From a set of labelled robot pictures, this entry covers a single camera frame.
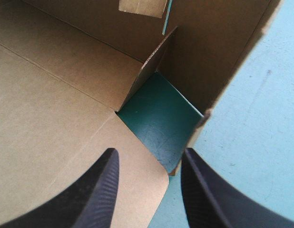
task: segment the black curved object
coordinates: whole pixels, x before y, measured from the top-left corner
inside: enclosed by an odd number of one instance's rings
[[[191,228],[294,228],[294,222],[254,202],[185,149],[181,185]]]
[[[0,228],[109,228],[118,179],[118,152],[110,148],[59,195]]]

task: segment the open cardboard box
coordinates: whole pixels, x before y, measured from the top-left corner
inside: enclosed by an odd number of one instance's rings
[[[115,111],[157,67],[200,110],[211,106],[271,3],[175,0],[164,38],[166,1],[151,11],[155,1],[129,2],[0,0],[0,224],[57,195],[115,147],[112,227],[147,227],[167,172]]]

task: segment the teal floor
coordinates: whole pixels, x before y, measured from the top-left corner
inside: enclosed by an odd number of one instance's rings
[[[171,172],[201,114],[159,73],[153,74],[118,113]]]
[[[160,163],[171,172],[178,164],[201,114],[159,73],[148,79],[118,113]],[[180,172],[169,187],[149,228],[188,228]]]

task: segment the cardboard box wall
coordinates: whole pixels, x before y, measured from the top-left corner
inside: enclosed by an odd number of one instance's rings
[[[164,17],[118,11],[119,0],[25,1],[142,62],[163,37]],[[200,111],[210,107],[228,83],[270,2],[173,1],[167,30],[179,30],[160,70]]]
[[[112,227],[147,227],[165,169],[116,116],[145,64],[20,0],[0,2],[0,224],[51,199],[108,147],[120,155]]]

